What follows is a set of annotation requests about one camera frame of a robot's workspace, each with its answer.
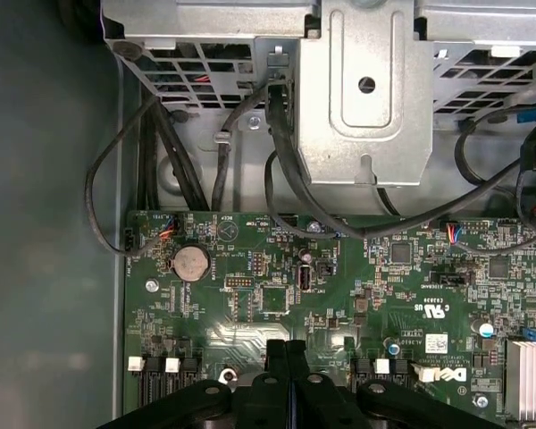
integrated circuit chip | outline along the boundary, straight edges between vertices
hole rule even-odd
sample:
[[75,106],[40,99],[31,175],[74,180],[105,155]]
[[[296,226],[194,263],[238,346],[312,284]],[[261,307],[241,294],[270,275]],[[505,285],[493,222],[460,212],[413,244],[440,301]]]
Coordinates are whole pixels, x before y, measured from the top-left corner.
[[507,279],[509,266],[509,257],[492,257],[489,261],[489,277],[494,279]]
[[363,297],[356,297],[356,313],[366,313],[369,301]]
[[287,310],[284,288],[262,289],[262,310],[265,313],[285,313]]
[[393,264],[410,264],[411,245],[409,243],[393,243],[391,245],[391,262]]

screw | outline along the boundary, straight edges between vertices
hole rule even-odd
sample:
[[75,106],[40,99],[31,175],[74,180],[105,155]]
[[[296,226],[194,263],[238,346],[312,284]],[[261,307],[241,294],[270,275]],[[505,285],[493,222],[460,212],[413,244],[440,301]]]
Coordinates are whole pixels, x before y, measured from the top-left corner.
[[145,282],[145,289],[147,289],[147,292],[157,292],[159,290],[159,282],[155,279],[149,279]]
[[385,387],[380,384],[370,384],[368,389],[373,393],[384,393]]
[[375,90],[375,80],[369,76],[365,76],[364,78],[360,79],[357,86],[364,94],[371,94]]
[[171,119],[174,123],[185,123],[188,122],[190,116],[184,110],[173,110],[171,112]]
[[137,61],[143,55],[141,46],[125,41],[113,43],[112,50],[129,61]]
[[258,116],[250,116],[248,120],[248,128],[250,130],[258,130],[260,128],[260,118]]
[[308,232],[316,232],[316,233],[322,232],[322,226],[318,222],[310,222],[307,225],[306,229]]
[[486,396],[479,396],[475,399],[474,405],[476,405],[478,408],[486,408],[489,405],[489,400],[486,398]]
[[323,381],[322,377],[318,374],[310,374],[307,376],[307,381],[310,383],[321,383]]

small black chip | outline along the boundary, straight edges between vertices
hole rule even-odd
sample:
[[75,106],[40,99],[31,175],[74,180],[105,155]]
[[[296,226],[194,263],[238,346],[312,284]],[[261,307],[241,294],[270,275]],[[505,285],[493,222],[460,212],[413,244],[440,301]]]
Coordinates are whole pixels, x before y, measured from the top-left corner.
[[391,245],[391,263],[410,264],[411,245],[409,243],[393,243]]
[[318,277],[329,277],[335,274],[335,266],[329,262],[318,261],[315,263]]
[[489,277],[495,279],[507,279],[509,267],[509,257],[492,257],[489,261]]

white label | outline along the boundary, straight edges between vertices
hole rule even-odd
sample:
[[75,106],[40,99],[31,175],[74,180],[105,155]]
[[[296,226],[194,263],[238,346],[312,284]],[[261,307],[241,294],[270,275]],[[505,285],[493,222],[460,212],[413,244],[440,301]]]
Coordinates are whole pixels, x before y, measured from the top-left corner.
[[448,335],[445,333],[426,334],[425,353],[446,355],[448,353]]

chipset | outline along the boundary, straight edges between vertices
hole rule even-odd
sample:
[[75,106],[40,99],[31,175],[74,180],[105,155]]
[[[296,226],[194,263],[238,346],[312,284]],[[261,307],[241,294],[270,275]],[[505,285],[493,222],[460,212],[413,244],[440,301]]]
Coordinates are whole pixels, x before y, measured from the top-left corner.
[[411,245],[409,243],[391,244],[392,264],[411,264]]
[[492,257],[489,261],[489,277],[493,279],[507,279],[509,267],[509,257]]

